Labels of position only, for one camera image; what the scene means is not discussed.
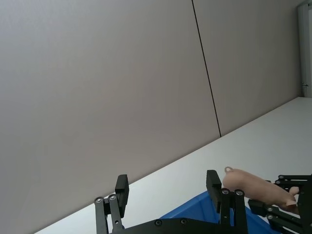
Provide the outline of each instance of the toy pig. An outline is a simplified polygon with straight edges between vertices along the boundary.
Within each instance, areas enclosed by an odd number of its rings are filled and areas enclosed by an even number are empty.
[[[262,201],[267,205],[276,205],[279,208],[298,214],[298,207],[294,196],[299,193],[298,187],[291,187],[289,193],[265,181],[255,175],[240,169],[226,167],[224,169],[226,175],[223,179],[223,186],[231,191],[241,189],[245,192],[245,196]]]

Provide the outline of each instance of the pig ear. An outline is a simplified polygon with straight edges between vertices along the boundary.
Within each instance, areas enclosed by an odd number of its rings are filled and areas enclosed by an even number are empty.
[[[297,204],[297,202],[296,201],[292,201],[292,200],[288,200],[286,202],[286,206],[292,206],[292,205],[296,205],[296,204]]]
[[[291,189],[289,189],[289,193],[293,196],[295,196],[296,194],[299,193],[299,188],[298,187],[291,187]]]
[[[226,168],[224,168],[224,171],[225,172],[232,172],[233,168],[232,167],[226,167]]]

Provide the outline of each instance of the screw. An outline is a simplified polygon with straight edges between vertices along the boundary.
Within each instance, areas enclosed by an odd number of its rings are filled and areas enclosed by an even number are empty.
[[[162,225],[162,221],[160,219],[157,219],[155,221],[155,225],[158,226],[158,227],[161,226]]]
[[[243,193],[242,191],[238,190],[238,191],[236,191],[236,194],[241,196],[241,195],[243,195],[244,193]]]
[[[115,200],[116,199],[116,195],[111,195],[110,197],[109,197],[109,199],[112,201],[112,200]]]
[[[181,224],[186,224],[187,223],[187,220],[186,219],[181,219]]]

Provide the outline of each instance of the blue tray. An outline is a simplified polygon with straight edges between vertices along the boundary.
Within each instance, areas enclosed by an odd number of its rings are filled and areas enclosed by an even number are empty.
[[[278,232],[273,231],[269,224],[263,219],[252,214],[248,208],[246,208],[246,216],[249,234],[279,234]],[[211,223],[217,223],[219,221],[219,214],[215,211],[208,192],[203,192],[192,198],[161,218],[183,217]]]

